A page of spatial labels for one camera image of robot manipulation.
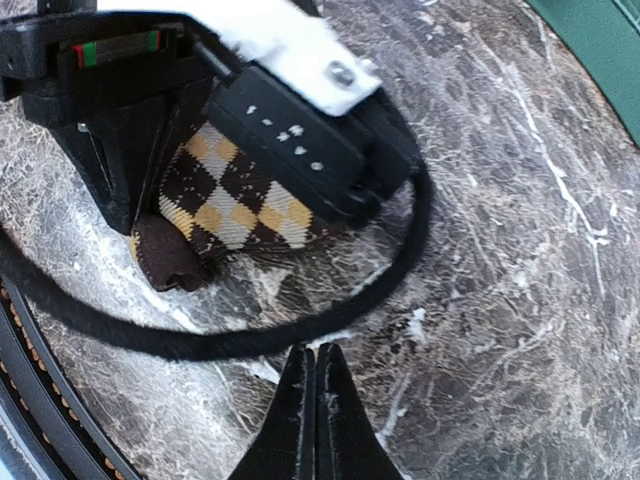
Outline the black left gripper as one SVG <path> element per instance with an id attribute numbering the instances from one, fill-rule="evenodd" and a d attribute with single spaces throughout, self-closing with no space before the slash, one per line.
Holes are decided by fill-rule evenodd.
<path id="1" fill-rule="evenodd" d="M 1 22 L 1 99 L 54 130 L 109 227 L 131 233 L 219 78 L 181 14 L 81 11 Z"/>

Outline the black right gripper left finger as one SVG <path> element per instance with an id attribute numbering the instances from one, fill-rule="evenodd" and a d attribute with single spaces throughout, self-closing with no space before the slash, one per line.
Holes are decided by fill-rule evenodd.
<path id="1" fill-rule="evenodd" d="M 261 429 L 231 473 L 241 480 L 304 480 L 315 469 L 315 356 L 291 348 Z"/>

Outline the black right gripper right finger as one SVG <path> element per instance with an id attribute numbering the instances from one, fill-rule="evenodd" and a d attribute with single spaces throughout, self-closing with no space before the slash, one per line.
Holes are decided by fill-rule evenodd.
<path id="1" fill-rule="evenodd" d="M 376 438 L 342 349 L 335 343 L 318 351 L 315 448 L 318 479 L 401 477 Z"/>

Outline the brown argyle sock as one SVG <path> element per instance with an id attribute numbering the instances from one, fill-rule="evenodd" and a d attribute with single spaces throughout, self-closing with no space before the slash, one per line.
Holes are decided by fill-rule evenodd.
<path id="1" fill-rule="evenodd" d="M 235 252 L 287 254 L 334 233 L 239 147 L 204 123 L 174 153 L 129 237 L 150 286 L 194 291 Z"/>

